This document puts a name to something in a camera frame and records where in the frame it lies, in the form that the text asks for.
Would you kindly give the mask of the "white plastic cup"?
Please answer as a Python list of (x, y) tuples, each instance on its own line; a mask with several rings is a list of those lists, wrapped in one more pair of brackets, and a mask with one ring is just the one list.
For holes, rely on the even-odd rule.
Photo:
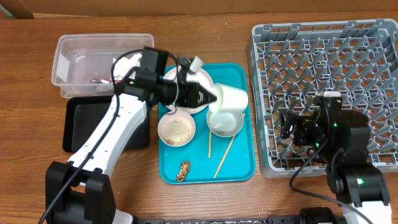
[(211, 92), (216, 96), (216, 101), (208, 105), (209, 110), (212, 112), (243, 112), (248, 106), (248, 94), (242, 89), (215, 83)]

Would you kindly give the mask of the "grey-green bowl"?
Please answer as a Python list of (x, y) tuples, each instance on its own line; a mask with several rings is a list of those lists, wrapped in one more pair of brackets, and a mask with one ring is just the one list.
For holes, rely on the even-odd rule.
[(209, 105), (206, 123), (213, 134), (224, 138), (232, 137), (243, 127), (243, 110), (218, 110)]

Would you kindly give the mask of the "red snack wrapper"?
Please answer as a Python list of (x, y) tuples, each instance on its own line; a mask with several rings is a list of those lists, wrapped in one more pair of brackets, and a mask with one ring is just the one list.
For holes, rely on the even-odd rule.
[(117, 83), (117, 81), (112, 81), (112, 79), (104, 79), (104, 78), (91, 78), (90, 82), (97, 83), (97, 84), (115, 84), (115, 83)]

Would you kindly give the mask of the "white tissue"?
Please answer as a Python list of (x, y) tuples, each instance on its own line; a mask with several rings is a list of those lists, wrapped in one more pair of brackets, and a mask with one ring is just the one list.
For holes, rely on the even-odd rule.
[(116, 59), (114, 58), (113, 63), (115, 63), (115, 67), (113, 73), (115, 81), (122, 80), (132, 67), (139, 67), (141, 57), (142, 54), (137, 53), (134, 54), (131, 58), (123, 57), (119, 61), (116, 61)]

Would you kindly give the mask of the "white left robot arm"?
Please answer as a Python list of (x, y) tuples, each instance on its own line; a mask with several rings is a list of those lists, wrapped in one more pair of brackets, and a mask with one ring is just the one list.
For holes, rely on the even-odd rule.
[(111, 104), (86, 143), (45, 175), (46, 210), (39, 222), (132, 223), (116, 208), (110, 177), (128, 140), (153, 104), (196, 108), (217, 97), (197, 82), (126, 80), (115, 85)]

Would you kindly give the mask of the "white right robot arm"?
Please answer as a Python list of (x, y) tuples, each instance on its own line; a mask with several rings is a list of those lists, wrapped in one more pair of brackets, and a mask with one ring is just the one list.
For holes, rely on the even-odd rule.
[(310, 116), (293, 111), (279, 113), (282, 139), (293, 137), (295, 146), (310, 146), (326, 164), (329, 202), (339, 205), (347, 223), (392, 223), (390, 195), (382, 172), (368, 162), (370, 127), (367, 117), (344, 110), (341, 100), (318, 102)]

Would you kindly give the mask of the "grey dishwasher rack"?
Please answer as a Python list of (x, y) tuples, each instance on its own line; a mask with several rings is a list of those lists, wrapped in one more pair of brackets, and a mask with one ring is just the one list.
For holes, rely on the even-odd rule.
[(280, 137), (279, 111), (310, 115), (321, 91), (369, 119), (369, 161), (397, 171), (397, 22), (373, 19), (259, 24), (247, 46), (261, 174), (269, 179), (323, 175), (310, 150)]

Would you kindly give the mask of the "large white plate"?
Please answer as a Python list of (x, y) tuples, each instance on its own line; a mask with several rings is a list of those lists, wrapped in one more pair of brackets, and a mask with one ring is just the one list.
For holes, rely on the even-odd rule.
[[(166, 80), (174, 80), (175, 77), (177, 75), (177, 69), (175, 67), (173, 67), (171, 70), (169, 70), (164, 76), (163, 79)], [(204, 88), (206, 88), (207, 90), (211, 90), (213, 88), (213, 80), (210, 77), (210, 75), (204, 70), (204, 69), (200, 69), (199, 72), (195, 73), (195, 74), (187, 74), (187, 82), (197, 82), (199, 83), (201, 86), (203, 86)], [(208, 105), (201, 105), (199, 107), (196, 108), (186, 108), (186, 107), (181, 107), (178, 106), (177, 109), (184, 111), (188, 114), (195, 114), (197, 112), (202, 111), (203, 109), (205, 109)]]

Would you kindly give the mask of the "pink bowl with rice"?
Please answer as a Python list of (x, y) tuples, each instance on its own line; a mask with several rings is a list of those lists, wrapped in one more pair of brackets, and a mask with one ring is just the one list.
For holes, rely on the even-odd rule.
[(168, 146), (180, 147), (194, 137), (196, 124), (193, 117), (184, 112), (168, 112), (160, 118), (157, 132), (160, 140)]

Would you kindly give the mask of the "cooked rice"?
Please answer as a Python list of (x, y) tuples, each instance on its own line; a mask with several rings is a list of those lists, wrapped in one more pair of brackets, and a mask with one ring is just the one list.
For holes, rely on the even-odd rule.
[(164, 127), (163, 135), (168, 144), (181, 145), (191, 138), (192, 129), (188, 122), (176, 119)]

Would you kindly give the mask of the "teal serving tray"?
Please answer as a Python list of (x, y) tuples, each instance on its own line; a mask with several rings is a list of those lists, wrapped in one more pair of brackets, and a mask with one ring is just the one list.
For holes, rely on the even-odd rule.
[(248, 180), (256, 169), (250, 107), (244, 110), (243, 128), (236, 135), (228, 155), (216, 177), (215, 172), (228, 147), (231, 137), (212, 135), (211, 159), (208, 158), (209, 128), (205, 108), (192, 115), (196, 131), (193, 139), (180, 147), (168, 146), (159, 140), (159, 173), (168, 184), (178, 185), (177, 174), (182, 162), (190, 162), (190, 171), (182, 184), (240, 182)]

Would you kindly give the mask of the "brown food scrap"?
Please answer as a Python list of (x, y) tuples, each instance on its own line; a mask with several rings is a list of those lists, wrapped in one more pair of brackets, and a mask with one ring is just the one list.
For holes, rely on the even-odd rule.
[(190, 162), (189, 161), (182, 162), (180, 165), (179, 173), (177, 174), (176, 178), (177, 182), (183, 182), (187, 177), (189, 171), (190, 171)]

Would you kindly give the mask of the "black tray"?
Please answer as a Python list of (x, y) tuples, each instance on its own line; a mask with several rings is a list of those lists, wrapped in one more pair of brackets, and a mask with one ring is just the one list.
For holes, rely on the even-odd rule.
[[(91, 136), (106, 114), (111, 96), (86, 96), (71, 98), (66, 107), (62, 148), (77, 152)], [(150, 143), (150, 113), (128, 140), (125, 150), (144, 149)]]

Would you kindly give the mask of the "clear plastic bin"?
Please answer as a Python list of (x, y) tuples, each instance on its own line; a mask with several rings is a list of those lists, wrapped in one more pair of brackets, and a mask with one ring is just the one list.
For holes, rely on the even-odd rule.
[(90, 79), (111, 79), (114, 58), (145, 46), (154, 46), (152, 35), (63, 35), (55, 51), (51, 82), (60, 87), (64, 98), (112, 95), (112, 84), (91, 83)]

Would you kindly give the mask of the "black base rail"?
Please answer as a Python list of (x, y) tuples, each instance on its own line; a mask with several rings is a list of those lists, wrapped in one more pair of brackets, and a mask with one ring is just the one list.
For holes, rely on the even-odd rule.
[(299, 215), (271, 215), (266, 218), (238, 219), (197, 219), (197, 220), (164, 220), (162, 218), (138, 218), (138, 224), (301, 224)]

